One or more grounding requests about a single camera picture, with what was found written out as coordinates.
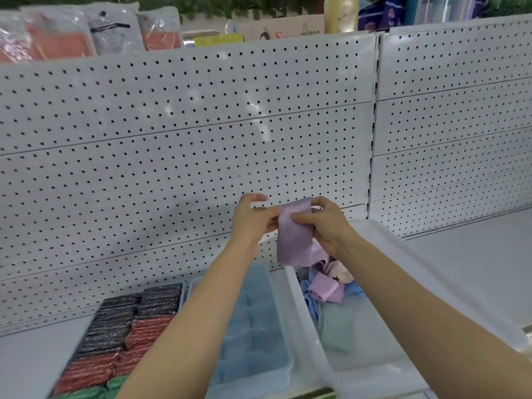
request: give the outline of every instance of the forearm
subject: forearm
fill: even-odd
[[[355,232],[339,259],[440,398],[530,397],[532,363]]]
[[[205,396],[249,265],[244,250],[228,243],[127,379],[118,399]]]

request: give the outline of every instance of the blue container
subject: blue container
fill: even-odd
[[[202,277],[190,282],[187,300]],[[292,360],[268,269],[249,267],[222,343],[207,399],[252,399],[287,389]]]

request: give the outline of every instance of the right hand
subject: right hand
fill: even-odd
[[[314,237],[321,247],[332,257],[341,256],[342,247],[350,238],[357,236],[349,225],[342,210],[332,201],[323,196],[312,199],[313,206],[320,206],[322,210],[312,213],[292,213],[292,220],[299,224],[314,225]]]

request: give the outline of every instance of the green cloth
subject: green cloth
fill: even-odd
[[[110,379],[107,381],[107,388],[109,390],[115,390],[122,388],[122,384],[126,382],[126,379],[128,379],[129,375],[123,375],[122,377],[115,377],[113,379]]]
[[[98,399],[114,399],[118,395],[118,392],[120,392],[120,389],[113,389],[107,392],[103,392],[102,394],[100,394]]]
[[[92,388],[52,396],[50,399],[96,399],[102,392],[105,392],[103,386],[93,386]]]
[[[324,349],[344,353],[353,351],[353,310],[334,302],[324,302],[318,307],[318,328]]]

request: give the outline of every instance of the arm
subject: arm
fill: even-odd
[[[532,396],[532,362],[416,282],[349,225],[333,202],[295,213],[365,291],[384,322],[440,399]]]
[[[181,312],[126,380],[117,399],[205,397],[244,276],[265,232],[277,228],[278,206],[254,210],[265,195],[246,194],[233,217],[231,238]]]

